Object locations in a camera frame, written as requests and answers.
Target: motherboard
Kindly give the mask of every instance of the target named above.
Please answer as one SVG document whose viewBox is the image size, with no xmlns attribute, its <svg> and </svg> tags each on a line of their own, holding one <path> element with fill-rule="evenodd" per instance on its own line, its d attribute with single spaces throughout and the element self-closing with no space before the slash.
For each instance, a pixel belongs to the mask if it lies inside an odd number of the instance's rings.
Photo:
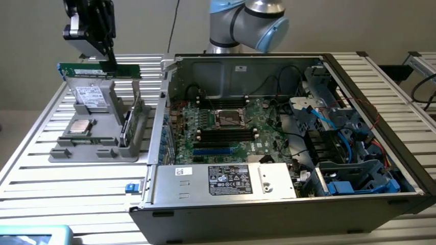
<svg viewBox="0 0 436 245">
<path fill-rule="evenodd" d="M 265 121 L 267 99 L 183 102 L 171 110 L 176 164 L 289 162 L 288 142 Z"/>
</svg>

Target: black cable on wall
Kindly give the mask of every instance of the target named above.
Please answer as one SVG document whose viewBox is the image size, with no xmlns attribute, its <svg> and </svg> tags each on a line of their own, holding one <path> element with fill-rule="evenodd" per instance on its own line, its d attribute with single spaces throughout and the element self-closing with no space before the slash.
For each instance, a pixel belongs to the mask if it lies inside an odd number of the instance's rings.
<svg viewBox="0 0 436 245">
<path fill-rule="evenodd" d="M 169 34 L 169 40 L 168 40 L 167 53 L 169 53 L 171 41 L 172 41 L 172 34 L 175 32 L 175 26 L 176 26 L 176 20 L 177 20 L 177 11 L 179 11 L 179 4 L 180 4 L 180 0 L 177 0 L 176 11 L 175 11 L 175 18 L 172 20 L 172 28 L 171 28 L 171 34 Z"/>
</svg>

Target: small screen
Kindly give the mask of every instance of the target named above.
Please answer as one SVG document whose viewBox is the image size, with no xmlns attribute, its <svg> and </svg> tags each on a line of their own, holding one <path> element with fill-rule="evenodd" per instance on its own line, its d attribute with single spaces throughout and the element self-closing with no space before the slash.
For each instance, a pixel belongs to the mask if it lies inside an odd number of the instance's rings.
<svg viewBox="0 0 436 245">
<path fill-rule="evenodd" d="M 0 236 L 1 245 L 48 245 L 51 235 Z"/>
</svg>

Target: red wire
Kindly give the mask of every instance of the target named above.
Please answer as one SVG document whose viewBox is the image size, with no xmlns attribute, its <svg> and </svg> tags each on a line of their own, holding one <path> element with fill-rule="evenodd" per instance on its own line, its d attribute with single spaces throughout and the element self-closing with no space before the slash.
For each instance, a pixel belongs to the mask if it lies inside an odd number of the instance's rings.
<svg viewBox="0 0 436 245">
<path fill-rule="evenodd" d="M 387 152 L 384 151 L 383 146 L 377 142 L 372 141 L 372 144 L 380 148 L 383 153 L 383 159 L 384 159 L 384 167 L 388 168 Z"/>
<path fill-rule="evenodd" d="M 171 108 L 181 107 L 181 106 L 184 106 L 187 103 L 188 103 L 188 101 L 183 101 L 183 102 L 180 102 L 179 104 L 172 105 Z"/>
<path fill-rule="evenodd" d="M 368 101 L 364 101 L 364 100 L 357 99 L 357 98 L 344 98 L 344 99 L 340 99 L 340 100 L 335 101 L 327 108 L 332 108 L 337 102 L 344 101 L 344 100 L 356 100 L 356 101 L 360 101 L 361 103 L 365 103 L 367 105 L 371 105 L 373 107 L 373 109 L 377 112 L 377 117 L 376 117 L 375 123 L 372 124 L 372 127 L 369 128 L 369 130 L 372 130 L 375 128 L 375 126 L 377 125 L 379 120 L 380 120 L 380 113 L 379 113 L 377 108 L 375 107 L 375 105 L 371 104 Z"/>
</svg>

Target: open computer chassis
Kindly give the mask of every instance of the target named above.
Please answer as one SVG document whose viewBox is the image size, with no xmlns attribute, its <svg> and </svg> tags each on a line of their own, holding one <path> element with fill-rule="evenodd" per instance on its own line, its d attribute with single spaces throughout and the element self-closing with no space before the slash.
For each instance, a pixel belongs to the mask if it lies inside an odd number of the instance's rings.
<svg viewBox="0 0 436 245">
<path fill-rule="evenodd" d="M 176 55 L 143 202 L 152 244 L 371 232 L 435 182 L 331 54 Z"/>
</svg>

